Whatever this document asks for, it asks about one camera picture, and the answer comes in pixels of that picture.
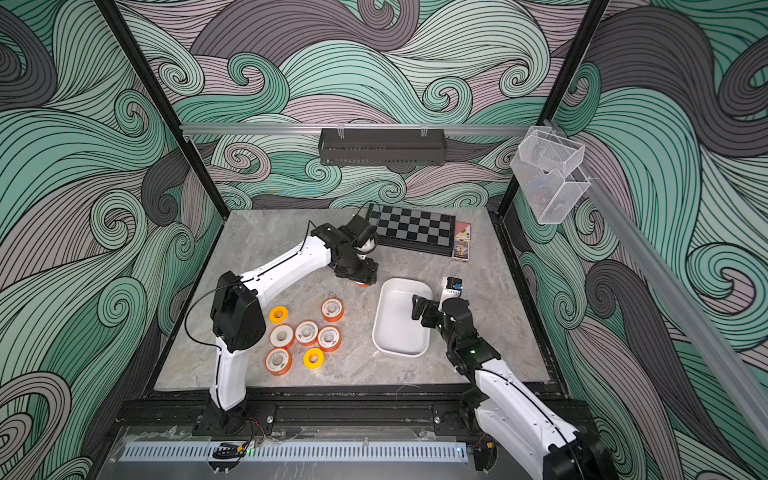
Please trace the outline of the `orange tape roll plain white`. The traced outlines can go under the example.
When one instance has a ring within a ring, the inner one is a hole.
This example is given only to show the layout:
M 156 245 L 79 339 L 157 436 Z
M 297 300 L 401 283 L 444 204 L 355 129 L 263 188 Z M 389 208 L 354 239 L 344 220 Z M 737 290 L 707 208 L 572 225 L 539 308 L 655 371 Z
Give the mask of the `orange tape roll plain white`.
M 275 326 L 269 336 L 270 344 L 273 348 L 289 349 L 294 341 L 294 329 L 287 324 Z

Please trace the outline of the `orange tape roll front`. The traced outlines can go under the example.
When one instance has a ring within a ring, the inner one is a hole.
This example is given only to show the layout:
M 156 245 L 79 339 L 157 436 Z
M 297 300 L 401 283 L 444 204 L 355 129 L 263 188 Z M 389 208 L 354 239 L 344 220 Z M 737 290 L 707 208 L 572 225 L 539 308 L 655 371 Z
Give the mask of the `orange tape roll front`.
M 265 359 L 265 368 L 271 375 L 282 376 L 290 370 L 292 363 L 292 355 L 287 349 L 274 348 Z

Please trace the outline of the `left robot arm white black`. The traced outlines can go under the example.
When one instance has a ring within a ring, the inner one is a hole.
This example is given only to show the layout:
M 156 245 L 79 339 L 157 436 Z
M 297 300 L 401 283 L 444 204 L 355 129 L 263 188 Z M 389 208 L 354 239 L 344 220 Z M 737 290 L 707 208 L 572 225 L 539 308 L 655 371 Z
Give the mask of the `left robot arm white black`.
M 369 257 L 376 248 L 374 227 L 356 215 L 347 224 L 321 224 L 292 249 L 241 274 L 227 271 L 217 282 L 210 317 L 217 348 L 210 397 L 222 412 L 245 399 L 248 355 L 263 337 L 263 308 L 278 294 L 324 267 L 359 285 L 376 282 L 378 264 Z

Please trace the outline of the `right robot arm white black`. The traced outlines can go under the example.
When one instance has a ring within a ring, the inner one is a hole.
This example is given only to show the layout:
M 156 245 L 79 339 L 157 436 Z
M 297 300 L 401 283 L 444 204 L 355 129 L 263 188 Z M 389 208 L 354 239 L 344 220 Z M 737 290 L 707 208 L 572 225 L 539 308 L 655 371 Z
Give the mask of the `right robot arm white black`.
M 501 445 L 533 479 L 616 479 L 608 448 L 546 406 L 480 336 L 469 302 L 441 302 L 414 295 L 411 317 L 436 330 L 446 357 L 474 387 L 469 402 L 475 423 Z

